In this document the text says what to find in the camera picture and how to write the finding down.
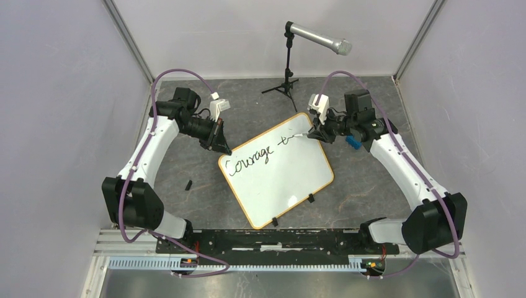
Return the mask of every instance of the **microphone stand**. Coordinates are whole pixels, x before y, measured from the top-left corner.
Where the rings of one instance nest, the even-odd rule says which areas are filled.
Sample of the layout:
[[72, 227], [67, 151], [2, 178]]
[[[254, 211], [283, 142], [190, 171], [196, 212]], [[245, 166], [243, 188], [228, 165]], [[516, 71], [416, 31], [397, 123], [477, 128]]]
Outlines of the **microphone stand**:
[[294, 98], [292, 98], [292, 93], [290, 92], [290, 90], [293, 88], [293, 84], [299, 81], [300, 79], [295, 79], [293, 81], [288, 80], [294, 75], [294, 73], [290, 71], [290, 68], [288, 67], [289, 62], [290, 62], [290, 48], [292, 48], [292, 40], [294, 39], [294, 33], [290, 31], [290, 26], [292, 24], [293, 22], [287, 22], [287, 24], [285, 25], [285, 37], [287, 38], [287, 67], [285, 68], [285, 82], [277, 87], [262, 91], [261, 93], [265, 94], [273, 90], [278, 91], [279, 93], [290, 98], [290, 100], [292, 101], [292, 105], [294, 106], [294, 110], [298, 112], [298, 109], [296, 108], [296, 104], [294, 103]]

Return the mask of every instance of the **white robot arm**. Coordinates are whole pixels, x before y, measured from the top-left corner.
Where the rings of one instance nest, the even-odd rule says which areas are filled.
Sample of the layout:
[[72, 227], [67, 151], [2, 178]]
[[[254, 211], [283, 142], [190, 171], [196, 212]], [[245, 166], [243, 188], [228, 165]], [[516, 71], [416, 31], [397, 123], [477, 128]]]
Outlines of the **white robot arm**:
[[[132, 169], [133, 176], [127, 188], [123, 210], [124, 224], [147, 228], [175, 239], [183, 238], [185, 232], [191, 229], [188, 220], [175, 217], [164, 210], [153, 187], [166, 150], [179, 132], [199, 139], [201, 147], [207, 150], [231, 154], [223, 135], [223, 119], [219, 118], [221, 111], [230, 108], [229, 102], [225, 99], [212, 101], [210, 115], [206, 119], [194, 114], [200, 102], [201, 98], [192, 90], [177, 88], [173, 99], [157, 102], [158, 117], [154, 132], [151, 132], [153, 111], [150, 111], [144, 135], [129, 162], [116, 178], [106, 177], [102, 183], [102, 192], [113, 223], [118, 223], [119, 197], [124, 178]], [[149, 144], [143, 149], [143, 144], [150, 135]], [[141, 156], [140, 161], [134, 166], [133, 161], [138, 155]]]
[[[386, 123], [384, 119], [376, 118], [368, 91], [346, 93], [346, 111], [340, 115], [329, 108], [327, 96], [322, 95], [316, 101], [317, 97], [314, 94], [309, 101], [309, 109], [316, 118], [307, 137], [332, 143], [337, 135], [351, 135], [362, 142], [396, 181], [412, 211], [407, 219], [374, 219], [363, 223], [360, 233], [364, 241], [407, 245], [417, 254], [451, 243], [453, 235], [447, 216], [435, 193], [447, 206], [458, 239], [462, 237], [466, 199], [460, 193], [449, 194], [434, 181], [407, 149], [396, 127], [390, 121]], [[390, 125], [393, 135], [390, 135], [387, 125]]]

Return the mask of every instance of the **microphone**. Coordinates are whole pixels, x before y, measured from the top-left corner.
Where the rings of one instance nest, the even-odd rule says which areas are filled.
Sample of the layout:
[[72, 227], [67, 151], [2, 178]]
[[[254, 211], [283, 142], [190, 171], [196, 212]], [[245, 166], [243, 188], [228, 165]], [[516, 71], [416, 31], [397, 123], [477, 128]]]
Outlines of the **microphone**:
[[324, 47], [328, 47], [338, 55], [347, 56], [352, 48], [352, 45], [343, 38], [330, 37], [290, 21], [285, 25], [285, 30]]

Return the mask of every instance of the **wire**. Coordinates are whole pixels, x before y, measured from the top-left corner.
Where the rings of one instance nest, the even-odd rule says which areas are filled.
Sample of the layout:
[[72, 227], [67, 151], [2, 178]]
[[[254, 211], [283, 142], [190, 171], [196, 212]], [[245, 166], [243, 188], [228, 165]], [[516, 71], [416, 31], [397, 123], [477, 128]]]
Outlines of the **wire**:
[[404, 269], [398, 271], [398, 272], [395, 272], [395, 273], [391, 273], [391, 274], [387, 274], [387, 275], [381, 275], [381, 276], [371, 276], [371, 275], [368, 275], [367, 276], [367, 279], [384, 279], [384, 278], [392, 278], [392, 277], [395, 277], [397, 275], [400, 275], [400, 274], [404, 274], [405, 272], [407, 272], [409, 269], [411, 269], [415, 264], [416, 264], [416, 261], [418, 261], [418, 259], [420, 258], [420, 255], [416, 255], [414, 257], [414, 259], [412, 259], [412, 261], [410, 262], [410, 264], [405, 267]]
[[385, 244], [382, 244], [381, 245], [381, 258], [380, 258], [380, 262], [382, 262], [383, 260], [385, 260], [385, 257], [387, 256], [387, 249], [385, 248]]
[[[318, 94], [318, 97], [316, 99], [316, 105], [319, 104], [319, 99], [321, 97], [321, 95], [325, 92], [325, 89], [327, 88], [327, 84], [329, 82], [329, 80], [332, 78], [332, 76], [334, 75], [337, 75], [337, 74], [345, 74], [347, 76], [349, 76], [350, 78], [352, 78], [356, 83], [358, 83], [358, 85], [360, 85], [362, 88], [364, 88], [365, 90], [369, 91], [367, 89], [367, 86], [360, 80], [358, 79], [356, 76], [354, 76], [353, 74], [349, 73], [348, 71], [344, 71], [344, 70], [337, 70], [337, 71], [333, 71], [331, 74], [329, 74], [327, 76], [327, 78], [325, 79], [325, 82], [323, 82], [323, 85], [321, 86], [321, 91], [319, 92]], [[455, 259], [458, 257], [458, 255], [460, 255], [460, 244], [458, 242], [458, 235], [457, 235], [457, 230], [455, 228], [455, 223], [453, 222], [453, 219], [451, 217], [451, 213], [449, 212], [449, 210], [447, 209], [447, 206], [444, 202], [444, 200], [442, 199], [442, 196], [439, 194], [439, 192], [434, 189], [433, 185], [431, 184], [431, 182], [427, 179], [427, 177], [424, 175], [424, 173], [416, 166], [416, 164], [414, 163], [414, 161], [409, 157], [409, 155], [404, 151], [404, 149], [402, 148], [402, 146], [400, 145], [399, 141], [396, 139], [395, 137], [395, 133], [393, 132], [393, 129], [391, 128], [391, 125], [389, 123], [389, 119], [387, 118], [387, 114], [386, 112], [381, 108], [381, 106], [379, 105], [378, 101], [373, 97], [373, 94], [371, 94], [371, 100], [374, 102], [375, 106], [377, 107], [378, 111], [380, 112], [383, 120], [385, 121], [385, 125], [387, 126], [387, 130], [389, 131], [389, 136], [391, 137], [391, 139], [393, 140], [393, 143], [394, 145], [397, 147], [398, 151], [399, 151], [399, 154], [401, 154], [405, 160], [409, 163], [409, 165], [411, 165], [411, 167], [413, 168], [413, 170], [418, 174], [418, 176], [423, 180], [424, 184], [431, 190], [431, 192], [433, 193], [433, 195], [437, 198], [440, 206], [442, 207], [442, 209], [444, 210], [444, 214], [445, 214], [445, 217], [447, 219], [447, 223], [449, 225], [449, 229], [451, 231], [451, 236], [453, 237], [453, 245], [455, 246], [455, 252], [452, 254], [452, 255], [448, 255], [442, 251], [439, 251], [439, 250], [436, 250], [436, 249], [433, 249], [433, 251], [435, 253], [437, 253], [438, 255], [440, 256], [444, 256], [446, 258], [450, 258], [450, 259]]]
[[371, 267], [371, 268], [369, 268], [369, 269], [374, 270], [374, 271], [376, 271], [376, 272], [378, 272], [378, 273], [380, 273], [380, 274], [383, 274], [383, 273], [384, 273], [384, 271], [380, 271], [380, 270], [378, 270], [378, 269], [376, 269], [376, 268], [374, 268], [374, 267]]
[[[136, 169], [137, 165], [139, 164], [139, 161], [141, 160], [141, 157], [143, 156], [143, 153], [145, 152], [146, 147], [148, 146], [149, 141], [151, 140], [152, 136], [155, 133], [155, 129], [157, 128], [157, 118], [158, 118], [158, 116], [157, 116], [157, 105], [156, 105], [156, 98], [155, 98], [156, 97], [155, 96], [155, 88], [156, 88], [157, 84], [159, 83], [159, 80], [164, 75], [166, 75], [168, 73], [173, 73], [173, 72], [190, 73], [190, 74], [196, 76], [198, 79], [200, 79], [201, 82], [203, 82], [205, 85], [207, 85], [207, 87], [210, 90], [211, 94], [216, 92], [208, 84], [208, 82], [206, 82], [205, 79], [203, 79], [199, 74], [194, 73], [193, 71], [190, 71], [190, 70], [182, 69], [182, 68], [174, 68], [174, 69], [171, 69], [171, 70], [163, 71], [161, 74], [159, 74], [159, 76], [157, 76], [155, 81], [153, 81], [153, 84], [151, 85], [151, 107], [152, 107], [152, 110], [153, 110], [153, 123], [152, 123], [151, 129], [150, 129], [150, 133], [146, 137], [145, 142], [143, 143], [142, 147], [139, 149], [139, 152], [137, 153], [137, 156], [135, 157], [135, 160], [133, 161], [133, 164], [130, 167], [130, 172], [128, 173], [128, 176], [126, 177], [126, 180], [124, 181], [124, 185], [122, 186], [122, 191], [120, 193], [120, 199], [119, 199], [119, 202], [118, 202], [118, 227], [119, 227], [120, 234], [121, 234], [122, 238], [127, 243], [133, 243], [135, 240], [137, 240], [137, 238], [139, 238], [140, 235], [142, 235], [143, 233], [145, 233], [147, 231], [147, 229], [143, 229], [140, 232], [138, 232], [132, 239], [128, 238], [128, 236], [126, 235], [126, 231], [124, 230], [124, 220], [123, 220], [124, 199], [126, 197], [126, 191], [128, 189], [128, 185], [130, 185], [130, 181], [132, 180], [133, 173], [135, 172], [134, 169]], [[181, 277], [181, 278], [200, 278], [200, 277], [205, 277], [205, 276], [217, 275], [217, 274], [224, 273], [225, 271], [228, 270], [228, 268], [230, 268], [230, 265], [227, 262], [219, 260], [219, 259], [216, 259], [216, 258], [213, 258], [211, 256], [203, 255], [202, 253], [198, 253], [197, 251], [194, 251], [194, 250], [184, 246], [183, 244], [179, 243], [177, 240], [175, 240], [173, 238], [167, 237], [167, 236], [165, 236], [163, 234], [156, 233], [156, 232], [151, 231], [151, 230], [149, 230], [149, 233], [154, 235], [154, 236], [157, 236], [157, 237], [165, 238], [168, 241], [172, 242], [173, 244], [181, 247], [183, 250], [186, 250], [186, 251], [188, 251], [190, 253], [193, 253], [193, 254], [195, 254], [197, 256], [200, 256], [202, 258], [205, 258], [205, 259], [208, 259], [208, 260], [211, 260], [211, 261], [215, 261], [217, 263], [225, 265], [225, 268], [223, 268], [223, 269], [221, 269], [219, 271], [214, 271], [214, 272], [204, 273], [204, 274], [197, 274], [197, 275], [184, 275], [184, 276], [180, 275], [179, 277]]]
[[209, 116], [209, 117], [212, 116], [212, 112], [210, 112], [210, 109], [207, 108], [207, 107], [204, 108], [204, 109], [202, 109], [202, 110], [200, 110], [199, 113], [194, 114], [194, 116], [199, 116], [199, 117], [201, 117], [201, 113], [202, 113], [203, 111], [208, 111], [208, 116]]
[[212, 256], [207, 256], [207, 255], [203, 255], [202, 253], [199, 253], [185, 245], [183, 245], [181, 242], [171, 238], [171, 237], [166, 237], [164, 236], [163, 234], [159, 234], [159, 233], [156, 233], [154, 231], [149, 231], [150, 234], [154, 235], [154, 236], [157, 236], [159, 238], [166, 238], [166, 240], [172, 242], [173, 244], [181, 247], [183, 250], [185, 251], [188, 251], [189, 253], [193, 253], [197, 256], [200, 256], [201, 258], [205, 258], [205, 259], [208, 259], [210, 261], [214, 261], [214, 262], [217, 262], [217, 263], [220, 263], [220, 264], [223, 264], [225, 267], [219, 271], [214, 271], [214, 272], [209, 272], [209, 273], [203, 273], [203, 274], [195, 274], [195, 275], [179, 275], [180, 278], [204, 278], [204, 277], [207, 277], [207, 276], [213, 276], [213, 275], [217, 275], [217, 274], [221, 274], [221, 273], [224, 273], [225, 271], [227, 271], [229, 268], [230, 268], [230, 265], [223, 261], [223, 260], [219, 260], [219, 259], [216, 259]]
[[335, 108], [333, 108], [333, 107], [330, 107], [329, 110], [333, 110], [335, 113], [347, 114], [347, 112], [337, 111], [337, 110], [336, 110]]

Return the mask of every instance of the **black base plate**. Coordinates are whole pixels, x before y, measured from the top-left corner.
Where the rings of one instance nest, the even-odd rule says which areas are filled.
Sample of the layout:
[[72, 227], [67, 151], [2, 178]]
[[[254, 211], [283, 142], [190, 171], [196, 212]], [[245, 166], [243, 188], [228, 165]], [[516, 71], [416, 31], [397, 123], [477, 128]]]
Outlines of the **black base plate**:
[[[196, 230], [188, 243], [192, 248], [230, 265], [320, 265], [349, 264], [348, 255], [381, 255], [382, 245], [364, 246], [357, 229]], [[262, 245], [298, 248], [265, 251]], [[233, 250], [248, 248], [250, 250]], [[397, 245], [385, 244], [388, 255], [397, 255]], [[156, 253], [186, 253], [167, 240], [159, 240]], [[216, 264], [199, 259], [199, 264]]]

